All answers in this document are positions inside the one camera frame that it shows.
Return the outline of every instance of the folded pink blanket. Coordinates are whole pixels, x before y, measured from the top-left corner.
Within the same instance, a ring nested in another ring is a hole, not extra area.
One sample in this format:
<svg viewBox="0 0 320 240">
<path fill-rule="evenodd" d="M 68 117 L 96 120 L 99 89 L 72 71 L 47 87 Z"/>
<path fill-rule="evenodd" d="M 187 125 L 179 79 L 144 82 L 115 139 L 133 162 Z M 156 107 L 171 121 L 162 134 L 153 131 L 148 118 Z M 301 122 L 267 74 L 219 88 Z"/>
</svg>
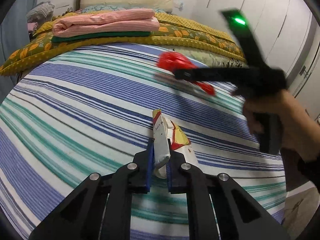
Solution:
<svg viewBox="0 0 320 240">
<path fill-rule="evenodd" d="M 68 38 L 88 33 L 157 31 L 158 20 L 152 9 L 130 9 L 95 15 L 70 16 L 58 20 L 52 28 L 57 37 Z"/>
</svg>

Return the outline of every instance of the metal screw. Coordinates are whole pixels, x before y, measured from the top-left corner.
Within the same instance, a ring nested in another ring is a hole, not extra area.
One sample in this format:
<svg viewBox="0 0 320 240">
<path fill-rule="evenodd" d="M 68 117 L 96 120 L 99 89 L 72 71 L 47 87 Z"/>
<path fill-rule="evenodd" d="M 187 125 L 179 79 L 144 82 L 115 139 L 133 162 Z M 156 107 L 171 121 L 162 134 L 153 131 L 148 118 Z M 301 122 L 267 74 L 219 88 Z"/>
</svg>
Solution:
<svg viewBox="0 0 320 240">
<path fill-rule="evenodd" d="M 227 181 L 229 179 L 229 176 L 228 174 L 221 173 L 219 174 L 219 179 L 221 179 L 222 181 Z"/>
<path fill-rule="evenodd" d="M 181 164 L 181 168 L 184 170 L 189 170 L 191 168 L 191 165 L 189 163 L 183 163 Z"/>
<path fill-rule="evenodd" d="M 129 170 L 135 170 L 137 167 L 138 167 L 138 165 L 135 164 L 135 163 L 129 163 L 129 164 L 127 165 L 127 168 L 128 168 Z"/>
<path fill-rule="evenodd" d="M 89 179 L 97 180 L 97 179 L 99 179 L 99 174 L 98 173 L 91 173 L 89 176 Z"/>
</svg>

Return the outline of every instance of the striped bedsheet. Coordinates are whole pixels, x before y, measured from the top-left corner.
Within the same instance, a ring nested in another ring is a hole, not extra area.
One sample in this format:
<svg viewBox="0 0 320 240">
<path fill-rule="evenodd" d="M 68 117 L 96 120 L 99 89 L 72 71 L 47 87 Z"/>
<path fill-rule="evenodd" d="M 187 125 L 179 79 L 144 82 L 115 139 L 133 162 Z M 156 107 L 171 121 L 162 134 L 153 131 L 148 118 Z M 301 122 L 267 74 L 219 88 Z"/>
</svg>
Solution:
<svg viewBox="0 0 320 240">
<path fill-rule="evenodd" d="M 152 110 L 178 124 L 203 172 L 228 173 L 278 221 L 280 156 L 260 153 L 231 84 L 216 97 L 157 68 L 166 49 L 113 43 L 61 54 L 23 78 L 0 106 L 0 205 L 24 239 L 90 173 L 115 172 L 144 150 Z M 192 60 L 199 66 L 200 62 Z M 132 200 L 131 239 L 188 239 L 184 194 L 166 180 Z"/>
</svg>

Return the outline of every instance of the wardrobe door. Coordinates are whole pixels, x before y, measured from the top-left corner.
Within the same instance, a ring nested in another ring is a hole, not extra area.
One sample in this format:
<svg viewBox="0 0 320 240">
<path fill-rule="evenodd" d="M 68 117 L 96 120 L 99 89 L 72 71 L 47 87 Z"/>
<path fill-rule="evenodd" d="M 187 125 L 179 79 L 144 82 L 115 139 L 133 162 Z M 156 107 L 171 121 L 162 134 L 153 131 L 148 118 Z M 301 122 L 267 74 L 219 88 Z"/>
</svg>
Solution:
<svg viewBox="0 0 320 240">
<path fill-rule="evenodd" d="M 290 0 L 289 8 L 281 31 L 267 63 L 282 68 L 287 75 L 304 46 L 311 23 L 312 14 L 303 0 Z"/>
<path fill-rule="evenodd" d="M 193 19 L 219 31 L 230 33 L 220 11 L 227 8 L 241 8 L 244 0 L 198 0 Z"/>
<path fill-rule="evenodd" d="M 254 35 L 264 59 L 269 55 L 284 23 L 290 0 L 266 0 Z"/>
</svg>

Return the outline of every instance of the person's arm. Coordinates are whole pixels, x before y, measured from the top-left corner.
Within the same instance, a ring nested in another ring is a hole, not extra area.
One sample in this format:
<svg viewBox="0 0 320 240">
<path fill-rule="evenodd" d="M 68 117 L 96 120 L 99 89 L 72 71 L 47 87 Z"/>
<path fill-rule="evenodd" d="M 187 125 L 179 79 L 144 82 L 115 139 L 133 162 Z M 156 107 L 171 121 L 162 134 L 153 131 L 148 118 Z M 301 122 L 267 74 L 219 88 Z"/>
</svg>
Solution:
<svg viewBox="0 0 320 240">
<path fill-rule="evenodd" d="M 262 126 L 253 116 L 257 113 L 278 114 L 284 129 L 284 148 L 295 150 L 302 158 L 298 169 L 320 191 L 320 126 L 307 115 L 298 101 L 287 91 L 274 96 L 247 99 L 243 114 L 251 133 L 261 133 Z"/>
</svg>

